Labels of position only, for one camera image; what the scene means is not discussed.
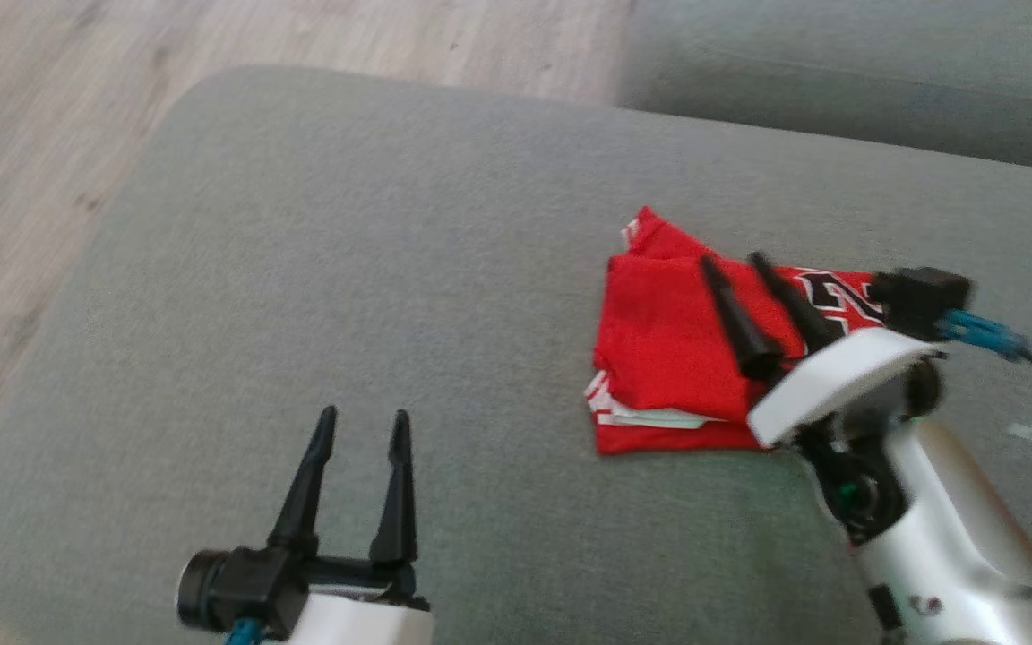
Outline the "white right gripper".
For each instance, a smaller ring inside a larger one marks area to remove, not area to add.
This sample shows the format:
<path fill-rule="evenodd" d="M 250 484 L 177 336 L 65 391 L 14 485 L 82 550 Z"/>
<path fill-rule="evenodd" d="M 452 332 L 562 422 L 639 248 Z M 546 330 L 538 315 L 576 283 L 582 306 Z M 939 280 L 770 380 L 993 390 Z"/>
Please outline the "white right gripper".
<path fill-rule="evenodd" d="M 763 286 L 786 311 L 798 338 L 803 342 L 804 350 L 797 359 L 806 357 L 783 376 L 782 347 L 763 333 L 742 307 L 732 282 L 711 254 L 700 258 L 701 275 L 738 372 L 750 381 L 778 381 L 746 418 L 750 432 L 763 449 L 789 443 L 799 428 L 846 408 L 931 355 L 930 343 L 889 328 L 861 328 L 842 338 L 834 322 L 824 318 L 816 307 L 778 275 L 766 254 L 750 253 L 748 261 Z"/>

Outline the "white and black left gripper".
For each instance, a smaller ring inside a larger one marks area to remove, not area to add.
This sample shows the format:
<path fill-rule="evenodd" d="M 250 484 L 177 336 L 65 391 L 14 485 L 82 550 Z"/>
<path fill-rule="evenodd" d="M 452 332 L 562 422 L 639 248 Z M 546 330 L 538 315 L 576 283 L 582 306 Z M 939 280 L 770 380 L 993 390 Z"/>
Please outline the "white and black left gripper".
<path fill-rule="evenodd" d="M 310 444 L 267 539 L 270 548 L 315 552 L 323 473 L 335 441 L 336 407 L 321 412 Z M 436 620 L 417 594 L 417 501 L 412 422 L 394 417 L 390 481 L 368 560 L 315 558 L 305 566 L 310 596 L 288 645 L 433 645 Z"/>

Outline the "red garment with white stripes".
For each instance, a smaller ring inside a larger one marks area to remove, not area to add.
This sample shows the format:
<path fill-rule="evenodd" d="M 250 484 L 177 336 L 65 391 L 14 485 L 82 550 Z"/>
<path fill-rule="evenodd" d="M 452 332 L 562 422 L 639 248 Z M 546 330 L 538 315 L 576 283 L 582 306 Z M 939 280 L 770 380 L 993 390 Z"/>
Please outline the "red garment with white stripes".
<path fill-rule="evenodd" d="M 714 260 L 762 333 L 787 359 L 805 357 L 805 342 L 757 270 Z M 749 436 L 746 414 L 761 387 L 741 375 L 716 309 L 700 258 L 610 257 L 594 347 L 610 395 L 632 409 L 681 409 L 711 419 L 705 427 L 721 422 Z"/>

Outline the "red garment with number print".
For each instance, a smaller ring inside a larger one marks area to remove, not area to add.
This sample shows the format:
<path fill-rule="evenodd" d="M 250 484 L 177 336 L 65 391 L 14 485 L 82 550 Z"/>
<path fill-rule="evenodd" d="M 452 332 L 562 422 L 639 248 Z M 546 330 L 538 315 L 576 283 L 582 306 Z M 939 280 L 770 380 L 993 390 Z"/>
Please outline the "red garment with number print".
<path fill-rule="evenodd" d="M 623 229 L 623 240 L 625 249 L 620 254 L 637 254 L 651 260 L 701 258 L 704 254 L 711 254 L 717 265 L 718 261 L 714 258 L 728 260 L 648 207 L 636 213 L 634 220 Z M 585 395 L 594 422 L 599 453 L 607 456 L 639 451 L 757 451 L 761 448 L 749 428 L 749 436 L 745 436 L 734 429 L 728 430 L 721 422 L 705 427 L 709 422 L 713 424 L 711 419 L 681 409 L 635 409 L 619 404 L 610 395 L 609 377 L 605 370 L 598 370 L 594 356 L 593 349 L 596 374 Z M 788 365 L 802 359 L 789 360 L 785 355 Z M 761 384 L 759 391 L 761 395 L 765 391 Z M 750 409 L 756 401 L 752 397 Z"/>

